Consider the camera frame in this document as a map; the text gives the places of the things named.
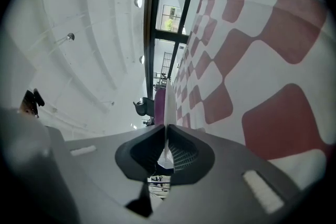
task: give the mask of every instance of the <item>white ceiling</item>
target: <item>white ceiling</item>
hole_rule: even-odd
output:
[[[141,126],[143,8],[133,1],[14,0],[8,11],[6,34],[34,70],[27,88],[46,102],[40,119],[67,140]]]

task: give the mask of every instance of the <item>red and white checkered pattern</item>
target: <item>red and white checkered pattern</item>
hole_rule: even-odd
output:
[[[323,0],[200,0],[177,124],[242,143],[307,187],[336,142],[333,31]]]

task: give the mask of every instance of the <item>white label strip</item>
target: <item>white label strip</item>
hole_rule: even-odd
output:
[[[281,200],[256,171],[247,171],[244,173],[243,178],[266,213],[274,213],[284,206],[284,201]]]
[[[82,148],[79,148],[77,150],[72,150],[70,152],[71,152],[72,156],[78,156],[78,155],[90,153],[90,152],[96,151],[96,150],[97,150],[97,148],[92,145],[92,146],[82,147]]]

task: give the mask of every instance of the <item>black chair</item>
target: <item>black chair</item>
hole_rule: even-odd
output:
[[[154,117],[154,101],[148,99],[147,97],[143,97],[142,101],[138,103],[134,103],[135,110],[137,111],[138,115],[145,116],[148,115],[150,117]]]

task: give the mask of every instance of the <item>round ceiling light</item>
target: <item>round ceiling light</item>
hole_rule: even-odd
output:
[[[144,55],[141,56],[141,57],[139,58],[139,61],[140,61],[140,63],[144,64],[144,63],[145,63],[145,56],[144,56]]]
[[[69,34],[67,35],[67,40],[68,40],[68,41],[74,41],[74,40],[75,40],[75,35],[74,35],[73,33],[69,33]]]
[[[137,6],[138,8],[142,7],[142,0],[134,0],[134,4],[135,6]]]

